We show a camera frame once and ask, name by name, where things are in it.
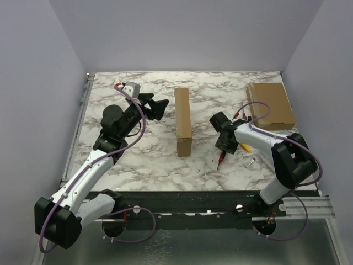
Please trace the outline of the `brown cardboard express box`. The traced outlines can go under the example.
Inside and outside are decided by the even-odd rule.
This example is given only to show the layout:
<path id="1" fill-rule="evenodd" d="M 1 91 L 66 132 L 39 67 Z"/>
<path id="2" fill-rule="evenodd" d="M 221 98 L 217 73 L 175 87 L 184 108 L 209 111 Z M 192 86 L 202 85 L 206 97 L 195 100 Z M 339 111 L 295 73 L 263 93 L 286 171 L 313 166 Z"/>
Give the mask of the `brown cardboard express box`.
<path id="1" fill-rule="evenodd" d="M 175 88 L 176 150 L 178 157 L 190 157 L 192 148 L 192 127 L 188 88 Z"/>

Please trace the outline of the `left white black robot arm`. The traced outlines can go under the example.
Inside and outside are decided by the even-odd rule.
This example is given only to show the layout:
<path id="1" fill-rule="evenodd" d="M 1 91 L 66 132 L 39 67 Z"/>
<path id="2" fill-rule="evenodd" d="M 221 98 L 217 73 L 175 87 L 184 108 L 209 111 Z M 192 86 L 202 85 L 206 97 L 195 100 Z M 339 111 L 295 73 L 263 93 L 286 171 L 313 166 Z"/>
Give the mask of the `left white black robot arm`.
<path id="1" fill-rule="evenodd" d="M 143 135 L 146 121 L 161 120 L 169 104 L 167 99 L 153 100 L 152 93 L 142 93 L 137 99 L 127 93 L 123 95 L 129 107 L 122 110 L 112 104 L 103 110 L 99 137 L 79 171 L 50 198 L 41 197 L 35 203 L 35 232 L 39 235 L 42 253 L 50 252 L 49 248 L 44 248 L 44 239 L 68 249 L 77 241 L 82 228 L 102 216 L 122 215 L 126 222 L 127 211 L 145 211 L 140 206 L 128 207 L 121 194 L 109 189 L 85 201 L 97 181 L 117 163 L 124 151 L 140 141 L 141 136 L 138 136 L 134 142 L 126 142 L 132 129 L 140 124 Z"/>

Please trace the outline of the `red black utility knife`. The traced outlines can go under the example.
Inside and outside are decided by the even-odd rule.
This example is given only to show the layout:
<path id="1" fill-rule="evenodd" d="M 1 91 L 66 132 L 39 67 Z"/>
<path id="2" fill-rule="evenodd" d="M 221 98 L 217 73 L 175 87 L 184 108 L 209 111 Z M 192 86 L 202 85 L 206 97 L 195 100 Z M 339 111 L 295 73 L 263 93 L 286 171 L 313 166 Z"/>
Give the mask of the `red black utility knife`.
<path id="1" fill-rule="evenodd" d="M 226 151 L 221 151 L 220 156 L 218 158 L 217 171 L 218 171 L 221 163 L 224 161 L 226 154 L 227 154 Z"/>

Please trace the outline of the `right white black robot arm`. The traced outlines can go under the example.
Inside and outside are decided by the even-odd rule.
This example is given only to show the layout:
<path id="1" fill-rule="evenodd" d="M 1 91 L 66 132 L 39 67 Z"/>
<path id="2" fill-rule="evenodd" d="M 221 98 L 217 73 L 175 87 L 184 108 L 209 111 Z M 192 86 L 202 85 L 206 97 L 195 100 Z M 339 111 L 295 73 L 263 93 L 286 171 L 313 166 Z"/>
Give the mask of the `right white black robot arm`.
<path id="1" fill-rule="evenodd" d="M 246 144 L 267 155 L 273 164 L 275 178 L 253 203 L 254 211 L 260 216 L 271 212 L 275 202 L 318 170 L 318 163 L 300 134 L 271 133 L 243 119 L 230 121 L 223 112 L 213 115 L 210 123 L 220 134 L 215 146 L 223 155 L 234 154 L 238 145 Z"/>

